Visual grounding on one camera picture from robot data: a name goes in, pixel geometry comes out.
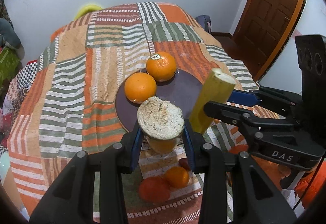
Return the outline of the large tomato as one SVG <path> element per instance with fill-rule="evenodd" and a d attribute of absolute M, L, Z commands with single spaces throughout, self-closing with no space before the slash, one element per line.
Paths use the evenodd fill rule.
<path fill-rule="evenodd" d="M 231 149 L 229 149 L 229 153 L 232 153 L 232 154 L 239 154 L 243 151 L 248 151 L 248 148 L 249 146 L 248 145 L 237 145 L 237 146 L 234 146 L 232 147 Z"/>

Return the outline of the small tangerine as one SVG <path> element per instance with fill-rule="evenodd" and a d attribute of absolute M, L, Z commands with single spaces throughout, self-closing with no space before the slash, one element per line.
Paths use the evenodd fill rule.
<path fill-rule="evenodd" d="M 181 189 L 188 185 L 189 173 L 183 167 L 172 167 L 166 171 L 165 179 L 171 187 Z"/>

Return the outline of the small dark red jujube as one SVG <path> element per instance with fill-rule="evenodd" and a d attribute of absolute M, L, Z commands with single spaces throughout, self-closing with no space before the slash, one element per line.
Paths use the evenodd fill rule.
<path fill-rule="evenodd" d="M 187 158 L 182 158 L 178 160 L 178 164 L 179 166 L 181 166 L 182 168 L 184 168 L 187 171 L 191 171 L 191 167 L 189 166 L 189 163 L 187 161 Z"/>

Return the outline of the small tomato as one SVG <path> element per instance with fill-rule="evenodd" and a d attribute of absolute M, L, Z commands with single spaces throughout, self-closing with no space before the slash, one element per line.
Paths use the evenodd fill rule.
<path fill-rule="evenodd" d="M 139 185 L 138 194 L 146 202 L 162 203 L 170 198 L 170 187 L 162 177 L 148 177 Z"/>

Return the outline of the stickered large orange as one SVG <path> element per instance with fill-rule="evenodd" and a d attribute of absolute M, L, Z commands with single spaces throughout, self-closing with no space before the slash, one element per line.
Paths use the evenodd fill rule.
<path fill-rule="evenodd" d="M 169 81 L 176 73 L 175 58 L 167 52 L 160 51 L 149 57 L 146 62 L 146 71 L 157 82 Z"/>

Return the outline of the plain large orange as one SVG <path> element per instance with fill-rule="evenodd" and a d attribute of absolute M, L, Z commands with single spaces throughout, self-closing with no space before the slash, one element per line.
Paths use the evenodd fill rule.
<path fill-rule="evenodd" d="M 129 101 L 135 104 L 141 104 L 148 98 L 156 95 L 155 79 L 143 72 L 132 74 L 126 79 L 124 92 Z"/>

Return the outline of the striped patchwork bed cover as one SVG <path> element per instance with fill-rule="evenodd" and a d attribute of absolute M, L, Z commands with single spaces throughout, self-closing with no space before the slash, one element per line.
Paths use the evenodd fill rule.
<path fill-rule="evenodd" d="M 117 90 L 158 51 L 171 54 L 178 69 L 200 82 L 218 67 L 237 80 L 237 89 L 256 88 L 243 62 L 230 58 L 177 5 L 124 4 L 70 22 L 9 89 L 16 112 L 7 147 L 28 213 L 76 152 L 100 152 L 122 138 Z"/>

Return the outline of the brown wooden door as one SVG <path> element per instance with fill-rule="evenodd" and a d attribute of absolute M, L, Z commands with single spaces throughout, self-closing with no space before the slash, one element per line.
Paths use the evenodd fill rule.
<path fill-rule="evenodd" d="M 289 39 L 304 0 L 247 0 L 234 41 L 247 54 L 259 80 Z"/>

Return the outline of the grey purple backpack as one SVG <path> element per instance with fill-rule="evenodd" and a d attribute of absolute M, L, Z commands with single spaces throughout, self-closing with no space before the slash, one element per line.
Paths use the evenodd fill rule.
<path fill-rule="evenodd" d="M 195 20 L 200 24 L 200 26 L 203 27 L 204 31 L 206 31 L 209 34 L 212 32 L 212 24 L 211 24 L 210 16 L 200 15 L 197 16 Z"/>

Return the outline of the green cardboard box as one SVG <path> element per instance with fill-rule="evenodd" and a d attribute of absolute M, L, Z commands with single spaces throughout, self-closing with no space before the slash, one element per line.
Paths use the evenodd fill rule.
<path fill-rule="evenodd" d="M 1 86 L 4 81 L 10 81 L 16 75 L 16 69 L 20 59 L 16 55 L 16 52 L 8 47 L 4 47 L 1 50 L 1 60 L 0 60 L 0 81 Z"/>

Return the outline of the grey plush toy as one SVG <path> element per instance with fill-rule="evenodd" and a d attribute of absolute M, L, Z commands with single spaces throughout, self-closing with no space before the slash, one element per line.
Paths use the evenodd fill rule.
<path fill-rule="evenodd" d="M 11 24 L 4 18 L 0 18 L 1 47 L 17 50 L 21 41 L 13 30 Z"/>

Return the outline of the yellow round cushion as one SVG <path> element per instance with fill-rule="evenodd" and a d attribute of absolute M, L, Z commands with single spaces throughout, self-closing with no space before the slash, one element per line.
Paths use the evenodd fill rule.
<path fill-rule="evenodd" d="M 99 10 L 102 10 L 102 7 L 100 7 L 99 5 L 95 5 L 95 4 L 85 5 L 77 12 L 74 20 L 77 20 L 80 17 L 82 17 L 88 13 L 91 13 L 93 11 L 99 11 Z"/>

